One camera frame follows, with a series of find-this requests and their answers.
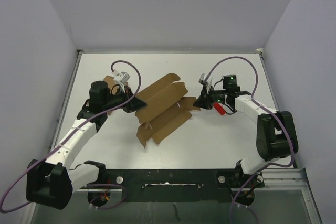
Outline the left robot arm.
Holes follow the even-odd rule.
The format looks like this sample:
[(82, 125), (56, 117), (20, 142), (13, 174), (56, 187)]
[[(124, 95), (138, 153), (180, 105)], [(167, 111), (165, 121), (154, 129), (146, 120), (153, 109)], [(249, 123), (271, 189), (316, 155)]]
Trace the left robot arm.
[(89, 98), (66, 136), (44, 160), (34, 159), (29, 163), (28, 201), (62, 210), (78, 189), (86, 186), (100, 188), (107, 183), (103, 163), (86, 161), (74, 170), (71, 166), (82, 148), (102, 128), (110, 111), (122, 109), (132, 113), (147, 106), (146, 102), (135, 97), (131, 88), (117, 86), (117, 92), (112, 93), (105, 81), (93, 82)]

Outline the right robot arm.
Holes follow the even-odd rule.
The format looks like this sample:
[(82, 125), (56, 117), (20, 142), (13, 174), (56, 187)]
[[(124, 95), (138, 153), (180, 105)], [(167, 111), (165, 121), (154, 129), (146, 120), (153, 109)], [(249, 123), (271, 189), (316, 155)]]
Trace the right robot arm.
[(199, 83), (203, 86), (193, 106), (211, 110), (216, 103), (227, 106), (233, 113), (240, 112), (257, 125), (256, 150), (238, 163), (241, 169), (233, 174), (234, 182), (244, 187), (252, 181), (252, 174), (267, 165), (275, 165), (279, 159), (295, 158), (299, 146), (292, 114), (263, 106), (254, 101), (251, 93), (242, 91), (235, 75), (223, 76), (223, 88), (215, 90), (212, 78), (202, 74)]

